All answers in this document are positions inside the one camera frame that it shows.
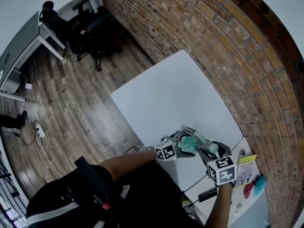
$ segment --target white wall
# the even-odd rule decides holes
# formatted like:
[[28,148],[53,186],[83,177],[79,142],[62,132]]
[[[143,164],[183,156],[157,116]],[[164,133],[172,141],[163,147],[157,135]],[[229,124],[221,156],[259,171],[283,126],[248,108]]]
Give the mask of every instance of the white wall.
[[263,0],[279,17],[304,57],[304,0]]

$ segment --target red tag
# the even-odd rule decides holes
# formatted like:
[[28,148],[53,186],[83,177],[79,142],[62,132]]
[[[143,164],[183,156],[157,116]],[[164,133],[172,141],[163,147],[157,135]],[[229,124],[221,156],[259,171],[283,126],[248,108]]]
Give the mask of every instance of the red tag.
[[103,208],[104,208],[105,210],[109,210],[109,209],[111,208],[111,205],[110,205],[109,203],[105,203],[105,204],[103,205]]

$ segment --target black cable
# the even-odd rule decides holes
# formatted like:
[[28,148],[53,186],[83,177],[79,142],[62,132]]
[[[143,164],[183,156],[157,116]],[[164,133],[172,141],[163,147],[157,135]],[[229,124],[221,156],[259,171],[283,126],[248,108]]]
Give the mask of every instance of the black cable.
[[190,207],[190,206],[192,206],[193,204],[195,204],[196,202],[198,202],[200,199],[198,199],[198,200],[196,200],[195,202],[193,202],[193,203],[191,203],[191,204],[189,204],[189,205],[187,205],[187,206],[185,206],[185,207],[183,207],[183,209],[186,209],[186,208],[188,208],[188,207]]
[[128,149],[125,153],[123,153],[123,155],[127,154],[131,149],[136,149],[137,151],[139,151],[139,148],[137,146],[133,146],[130,149]]
[[142,150],[142,149],[150,149],[150,148],[153,148],[152,146],[149,146],[149,147],[142,147],[142,148],[138,148],[137,146],[133,146],[131,147],[130,149],[128,149],[125,153],[123,153],[123,155],[127,154],[131,149],[136,149],[137,151],[139,150]]
[[32,143],[33,143],[33,142],[36,140],[36,138],[37,138],[37,134],[36,134],[34,140],[33,140],[30,144],[26,144],[25,141],[23,140],[23,138],[21,138],[21,136],[20,136],[18,133],[15,133],[15,132],[5,132],[5,131],[1,131],[1,133],[12,133],[12,134],[14,134],[16,137],[18,137],[18,138],[20,138],[20,139],[22,140],[22,142],[23,142],[23,144],[24,144],[25,146],[31,146]]

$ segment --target power strip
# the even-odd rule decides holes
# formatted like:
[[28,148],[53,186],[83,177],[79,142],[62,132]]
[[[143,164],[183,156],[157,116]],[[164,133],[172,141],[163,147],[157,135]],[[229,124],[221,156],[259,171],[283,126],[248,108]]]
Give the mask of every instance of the power strip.
[[36,125],[36,129],[38,129],[37,132],[38,132],[40,138],[44,138],[46,136],[45,133],[43,132],[40,124]]
[[26,87],[27,89],[32,89],[32,88],[33,88],[33,85],[26,83],[25,87]]

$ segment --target brick wall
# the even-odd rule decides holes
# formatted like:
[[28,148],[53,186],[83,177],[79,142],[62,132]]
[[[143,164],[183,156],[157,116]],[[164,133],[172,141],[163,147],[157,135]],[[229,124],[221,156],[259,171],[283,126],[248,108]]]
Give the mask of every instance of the brick wall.
[[273,11],[262,0],[104,3],[155,62],[191,55],[257,154],[273,224],[290,226],[304,197],[303,59]]

